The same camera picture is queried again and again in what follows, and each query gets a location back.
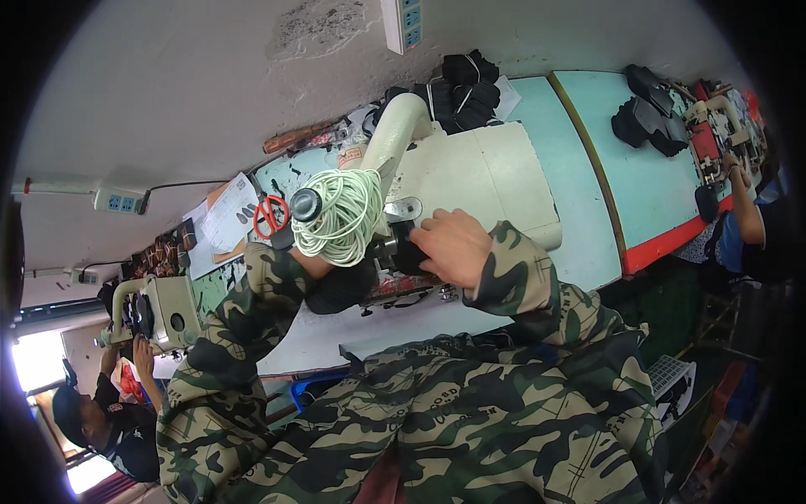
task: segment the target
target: black knob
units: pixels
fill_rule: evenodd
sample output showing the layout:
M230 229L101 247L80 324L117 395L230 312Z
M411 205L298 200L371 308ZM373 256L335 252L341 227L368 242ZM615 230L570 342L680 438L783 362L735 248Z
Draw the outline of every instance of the black knob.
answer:
M315 190L303 187L291 197L289 209L296 220L309 223L322 212L322 197Z

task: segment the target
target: camouflage jacket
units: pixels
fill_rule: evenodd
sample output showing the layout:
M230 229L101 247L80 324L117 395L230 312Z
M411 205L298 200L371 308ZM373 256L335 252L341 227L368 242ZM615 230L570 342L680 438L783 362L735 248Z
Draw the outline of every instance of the camouflage jacket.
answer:
M168 387L156 437L165 493L351 502L397 443L407 502L658 502L667 450L638 356L646 325L559 282L509 223L491 236L464 302L515 324L370 356L274 432L256 361L313 283L290 255L249 244L247 274Z

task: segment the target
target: camouflage sleeve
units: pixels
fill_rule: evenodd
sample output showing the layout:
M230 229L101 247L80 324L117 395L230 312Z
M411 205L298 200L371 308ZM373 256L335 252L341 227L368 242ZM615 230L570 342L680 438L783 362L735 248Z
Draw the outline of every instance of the camouflage sleeve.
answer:
M246 247L247 273L207 315L157 419L160 482L174 502L207 502L273 443L256 362L286 334L314 281L287 252Z
M492 249L479 285L464 291L464 304L512 317L528 339L567 350L581 348L624 329L621 316L586 293L557 279L543 248L509 221L490 231Z

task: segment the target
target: black cap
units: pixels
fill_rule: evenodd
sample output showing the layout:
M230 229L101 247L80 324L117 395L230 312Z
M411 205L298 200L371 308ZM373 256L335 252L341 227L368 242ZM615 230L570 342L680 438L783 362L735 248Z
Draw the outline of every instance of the black cap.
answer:
M291 197L291 215L301 223L309 223L322 211L322 197L315 190L303 187Z
M70 385L62 385L53 394L53 420L59 426L64 437L82 448L87 448L89 442L81 432L81 415L78 407L81 404L81 395Z

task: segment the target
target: black shirt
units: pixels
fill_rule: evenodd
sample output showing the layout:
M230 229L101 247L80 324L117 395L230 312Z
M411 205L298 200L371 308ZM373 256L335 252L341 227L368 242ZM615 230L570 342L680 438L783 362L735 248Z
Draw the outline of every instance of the black shirt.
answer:
M148 406L118 402L119 395L109 377L100 373L94 401L112 422L112 432L106 448L98 453L132 480L158 481L156 414Z
M804 244L793 229L785 198L758 205L764 230L763 244L744 244L742 272L756 281L785 281L803 271Z

